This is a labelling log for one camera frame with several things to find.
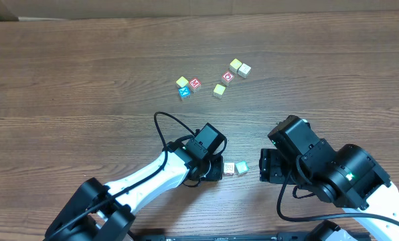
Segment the green F wooden block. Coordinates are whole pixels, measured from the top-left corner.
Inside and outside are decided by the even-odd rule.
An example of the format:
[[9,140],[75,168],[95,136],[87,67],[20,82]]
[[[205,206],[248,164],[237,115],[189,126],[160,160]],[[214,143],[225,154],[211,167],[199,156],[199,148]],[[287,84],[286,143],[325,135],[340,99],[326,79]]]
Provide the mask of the green F wooden block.
[[235,168],[238,175],[243,175],[249,171],[249,167],[246,161],[236,163]]

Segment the white red patterned wooden block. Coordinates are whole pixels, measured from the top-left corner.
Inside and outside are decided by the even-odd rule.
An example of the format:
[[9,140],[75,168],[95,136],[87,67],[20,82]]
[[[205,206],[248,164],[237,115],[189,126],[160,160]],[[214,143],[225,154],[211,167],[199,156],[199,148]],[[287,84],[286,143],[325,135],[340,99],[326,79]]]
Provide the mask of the white red patterned wooden block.
[[230,162],[224,162],[224,175],[235,174],[235,164]]

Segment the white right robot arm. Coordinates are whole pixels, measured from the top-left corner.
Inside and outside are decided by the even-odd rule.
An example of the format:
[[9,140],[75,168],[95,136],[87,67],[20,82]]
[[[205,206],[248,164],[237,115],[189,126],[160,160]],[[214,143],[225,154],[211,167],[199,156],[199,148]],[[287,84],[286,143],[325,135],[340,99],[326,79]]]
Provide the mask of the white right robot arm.
[[[268,134],[271,149],[260,152],[260,180],[280,184],[276,212],[288,222],[330,222],[353,218],[376,240],[399,240],[399,190],[384,168],[364,149],[346,144],[334,150],[305,119],[288,116]],[[341,208],[341,214],[288,217],[281,205],[285,189]]]

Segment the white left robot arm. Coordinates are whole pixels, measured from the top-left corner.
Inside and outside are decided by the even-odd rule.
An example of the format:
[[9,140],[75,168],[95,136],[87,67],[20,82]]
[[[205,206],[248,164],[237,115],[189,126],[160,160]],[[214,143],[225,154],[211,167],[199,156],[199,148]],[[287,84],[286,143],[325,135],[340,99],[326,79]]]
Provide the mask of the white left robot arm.
[[210,123],[166,144],[156,160],[117,181],[85,181],[45,233],[46,240],[123,240],[136,214],[184,181],[219,181],[227,138]]

